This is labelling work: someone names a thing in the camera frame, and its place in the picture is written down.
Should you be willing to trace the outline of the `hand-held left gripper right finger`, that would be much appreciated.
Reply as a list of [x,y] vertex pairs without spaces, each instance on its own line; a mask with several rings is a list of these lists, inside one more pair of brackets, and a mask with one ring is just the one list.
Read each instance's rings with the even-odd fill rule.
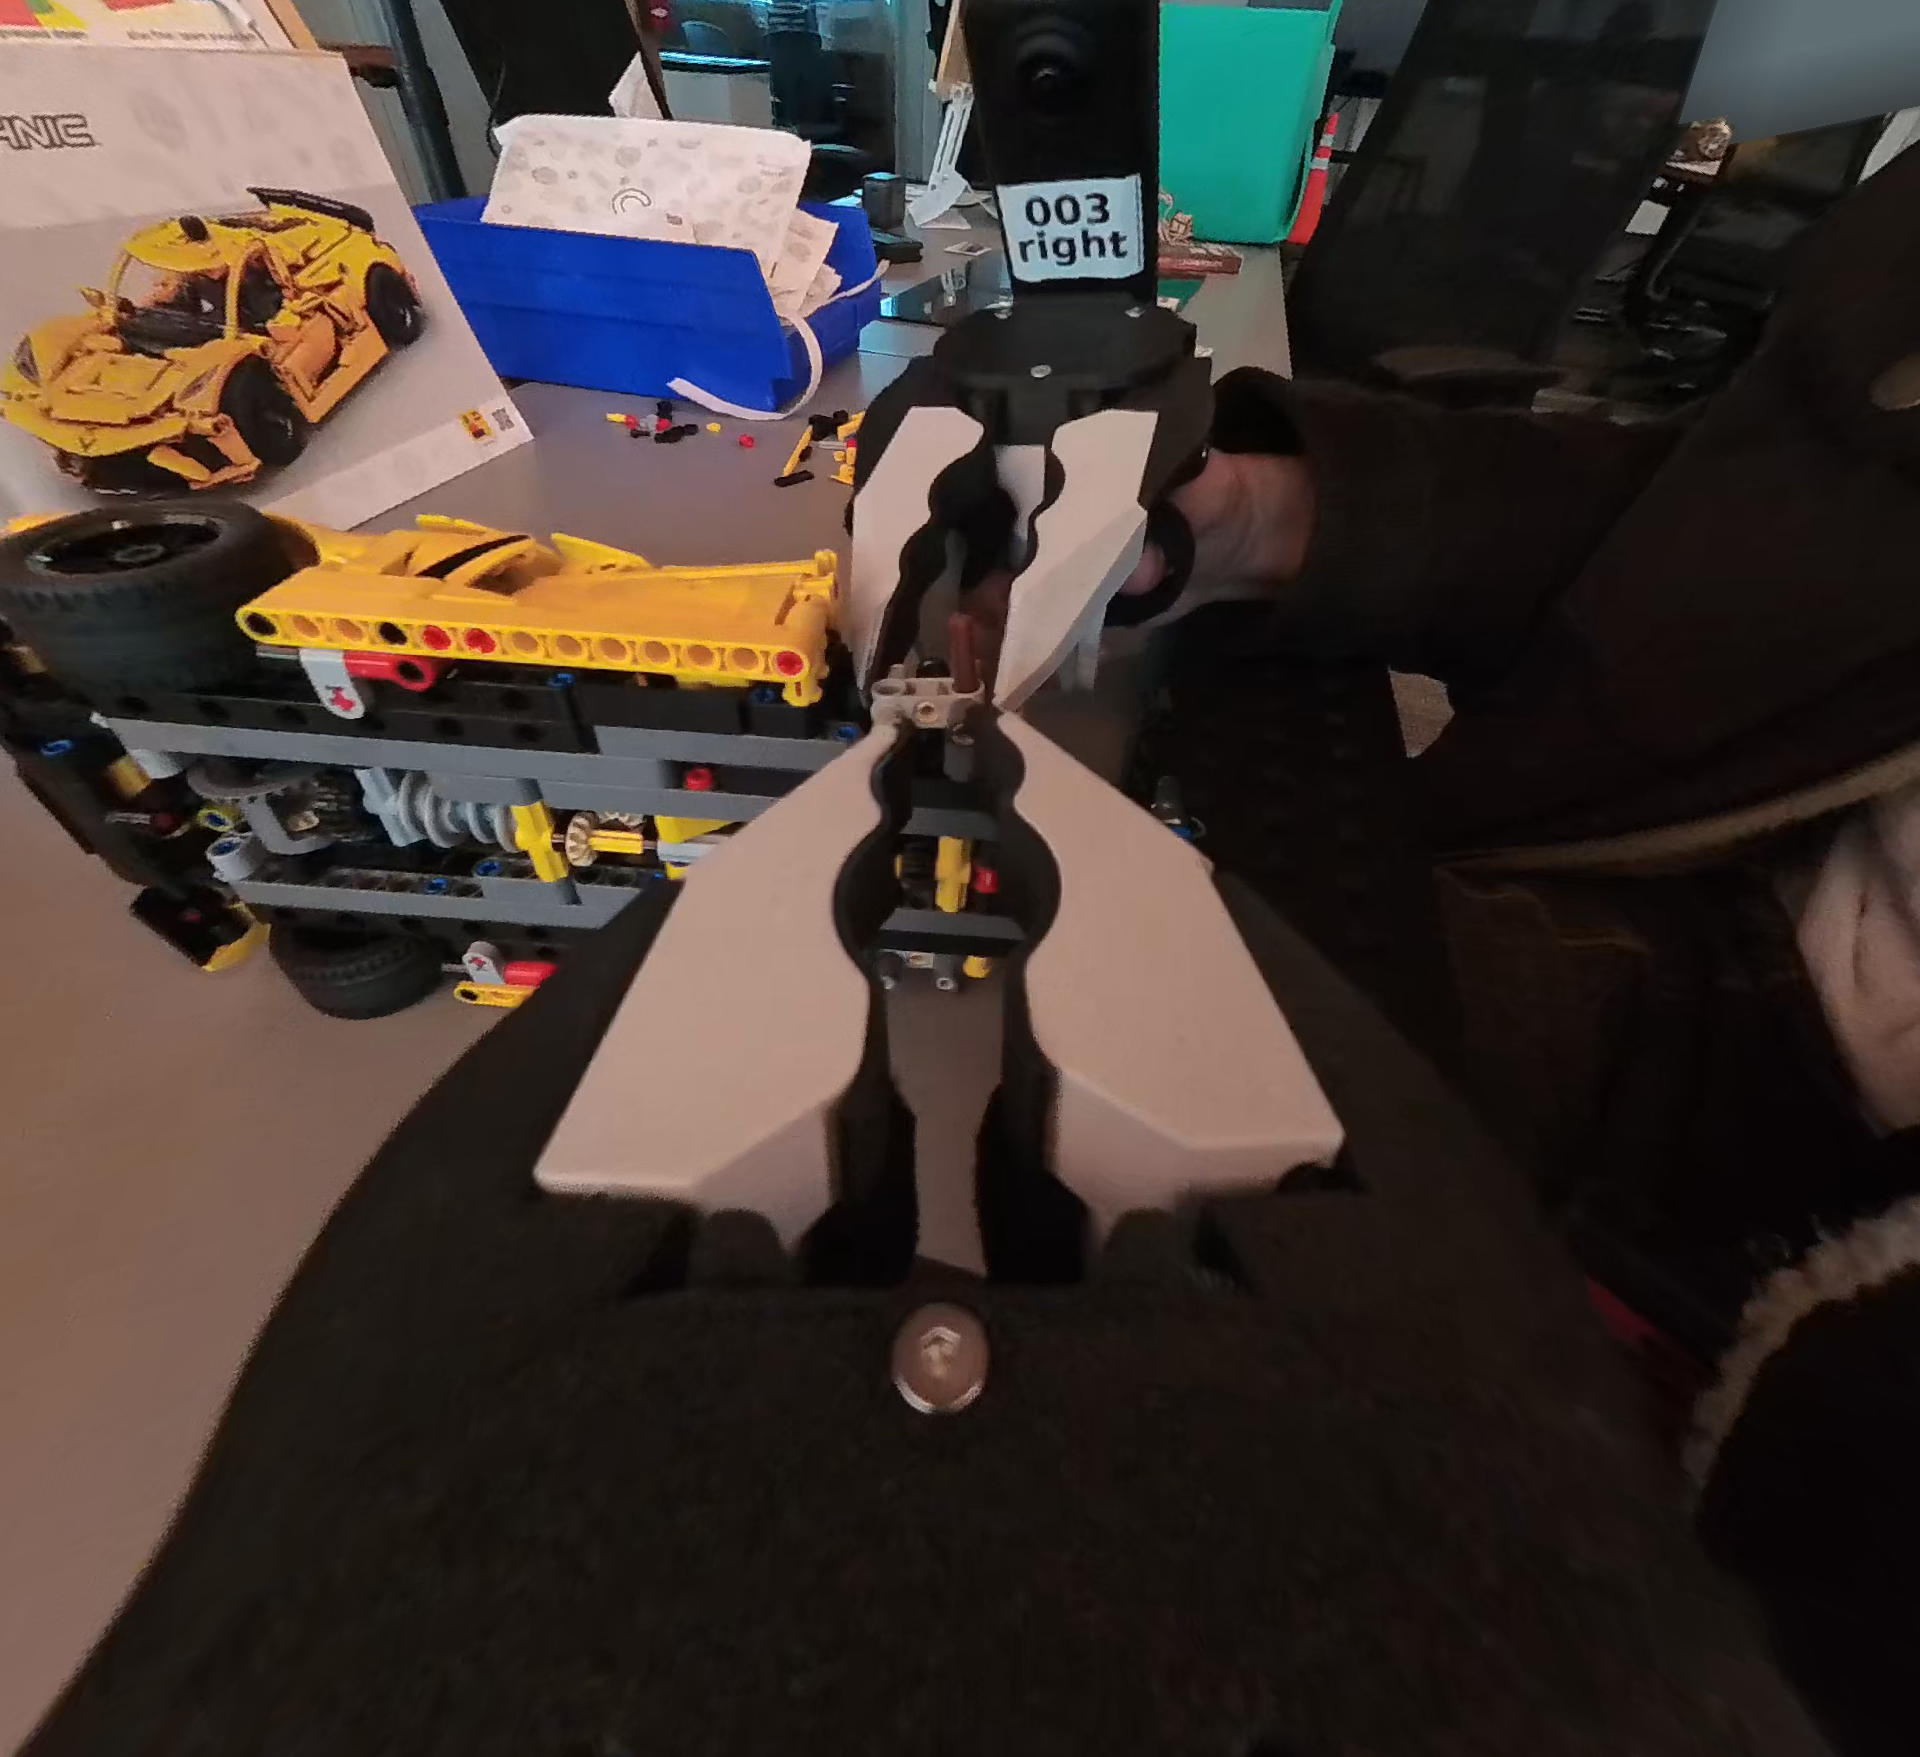
[[1343,1120],[1214,868],[1018,714],[989,718],[1002,968],[989,1241],[1102,1244],[1137,1210],[1329,1171]]

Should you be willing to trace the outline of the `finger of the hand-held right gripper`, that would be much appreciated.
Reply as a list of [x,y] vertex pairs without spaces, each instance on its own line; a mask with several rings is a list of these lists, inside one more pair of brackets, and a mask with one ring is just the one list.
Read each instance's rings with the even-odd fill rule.
[[989,473],[989,432],[967,413],[867,413],[855,493],[855,667],[874,688],[922,641],[947,573],[947,516]]
[[1089,686],[1108,608],[1149,538],[1140,499],[1153,413],[1096,413],[1051,429],[1047,448],[998,452],[1018,503],[1015,577],[999,630],[999,711],[1022,709],[1056,675]]

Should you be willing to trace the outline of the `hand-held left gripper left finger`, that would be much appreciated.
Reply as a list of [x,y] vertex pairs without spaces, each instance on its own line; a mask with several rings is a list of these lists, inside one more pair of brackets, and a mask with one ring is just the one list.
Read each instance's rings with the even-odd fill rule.
[[749,1210],[791,1248],[900,1235],[905,1126],[857,956],[889,907],[835,907],[883,837],[894,753],[870,733],[696,862],[543,1144],[543,1194]]

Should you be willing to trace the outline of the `grey black brick chassis module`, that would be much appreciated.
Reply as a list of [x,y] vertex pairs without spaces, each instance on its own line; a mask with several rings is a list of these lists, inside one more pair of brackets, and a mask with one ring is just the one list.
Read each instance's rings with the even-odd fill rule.
[[1022,942],[1002,916],[995,788],[985,779],[985,696],[945,663],[889,666],[871,688],[874,720],[894,720],[913,769],[910,818],[894,850],[897,907],[871,953],[883,991],[922,980],[964,994]]

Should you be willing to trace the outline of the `yellow toy brick car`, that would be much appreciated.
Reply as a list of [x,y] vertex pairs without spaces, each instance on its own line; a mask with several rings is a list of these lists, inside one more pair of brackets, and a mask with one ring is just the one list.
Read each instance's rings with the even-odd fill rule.
[[864,734],[838,627],[835,553],[110,503],[4,534],[4,753],[208,974],[518,1004]]

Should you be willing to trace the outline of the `person's right forearm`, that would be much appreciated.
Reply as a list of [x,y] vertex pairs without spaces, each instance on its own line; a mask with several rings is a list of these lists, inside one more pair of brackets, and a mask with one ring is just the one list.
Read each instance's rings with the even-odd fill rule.
[[1692,425],[1608,425],[1230,373],[1214,451],[1290,460],[1287,640],[1438,680],[1422,773],[1446,855],[1701,826],[1875,756],[1831,666],[1841,464],[1802,405],[1738,390]]

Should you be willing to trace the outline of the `grey desk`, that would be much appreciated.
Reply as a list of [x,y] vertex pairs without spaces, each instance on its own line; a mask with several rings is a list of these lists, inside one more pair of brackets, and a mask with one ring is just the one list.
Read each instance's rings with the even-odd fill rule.
[[[645,448],[639,405],[523,384],[531,445],[370,521],[566,531],[671,566],[847,548],[851,490],[775,479],[803,425]],[[501,1017],[436,994],[312,1010],[263,953],[199,974],[4,773],[4,1752],[155,1556],[237,1372],[344,1190]],[[983,1270],[973,1132],[998,987],[893,1010],[922,1116],[922,1247]]]

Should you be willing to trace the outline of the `person's right hand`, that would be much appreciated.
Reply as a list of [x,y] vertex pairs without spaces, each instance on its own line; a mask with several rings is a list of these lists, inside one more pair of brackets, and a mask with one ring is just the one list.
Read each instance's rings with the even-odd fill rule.
[[1115,608],[1149,605],[1143,621],[1168,625],[1214,605],[1276,598],[1308,564],[1313,521],[1304,455],[1213,451],[1165,493]]

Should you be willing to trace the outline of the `yellow loose brick pile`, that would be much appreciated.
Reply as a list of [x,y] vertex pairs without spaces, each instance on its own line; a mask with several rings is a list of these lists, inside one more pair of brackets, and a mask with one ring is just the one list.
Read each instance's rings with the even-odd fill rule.
[[857,483],[857,435],[867,413],[813,413],[804,422],[803,439],[788,455],[783,473],[774,479],[775,487],[797,487],[829,477],[838,484],[855,487]]

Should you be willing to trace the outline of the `teal container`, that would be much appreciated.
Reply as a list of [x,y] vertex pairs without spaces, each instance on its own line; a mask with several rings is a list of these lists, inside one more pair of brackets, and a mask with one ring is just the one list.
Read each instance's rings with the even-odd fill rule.
[[1165,2],[1160,195],[1199,240],[1290,238],[1332,91],[1345,0],[1323,8]]

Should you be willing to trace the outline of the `scattered small brick pieces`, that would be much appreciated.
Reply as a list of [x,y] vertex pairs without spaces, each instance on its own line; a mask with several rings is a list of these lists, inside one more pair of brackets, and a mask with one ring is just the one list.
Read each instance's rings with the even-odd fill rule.
[[762,425],[757,419],[703,413],[697,405],[655,400],[652,410],[608,410],[605,422],[633,445],[675,448],[690,442],[730,442],[742,451],[757,451],[762,439]]

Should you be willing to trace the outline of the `brown wooden model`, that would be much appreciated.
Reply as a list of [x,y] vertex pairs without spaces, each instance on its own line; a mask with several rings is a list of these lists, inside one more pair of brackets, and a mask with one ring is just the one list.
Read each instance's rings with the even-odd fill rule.
[[1245,256],[1233,243],[1199,238],[1188,211],[1172,198],[1160,200],[1160,280],[1197,283],[1239,277],[1242,268]]

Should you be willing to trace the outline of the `black perforated seat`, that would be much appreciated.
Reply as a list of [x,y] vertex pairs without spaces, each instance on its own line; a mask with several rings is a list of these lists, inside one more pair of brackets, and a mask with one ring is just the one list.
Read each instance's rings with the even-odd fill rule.
[[1131,794],[1242,881],[1403,887],[1426,868],[1377,663],[1160,640]]

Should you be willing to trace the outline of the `white printed paper bag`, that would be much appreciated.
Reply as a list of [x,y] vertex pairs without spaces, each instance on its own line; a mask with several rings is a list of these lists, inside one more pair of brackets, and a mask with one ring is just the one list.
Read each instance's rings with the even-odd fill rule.
[[803,198],[813,149],[793,134],[637,116],[507,124],[485,222],[749,249],[797,322],[838,296],[832,223]]

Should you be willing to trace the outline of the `white instruction booklet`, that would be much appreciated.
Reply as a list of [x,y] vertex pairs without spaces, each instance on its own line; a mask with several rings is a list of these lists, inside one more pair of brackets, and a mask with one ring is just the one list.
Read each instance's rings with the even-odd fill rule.
[[353,528],[526,442],[344,60],[4,43],[4,515]]

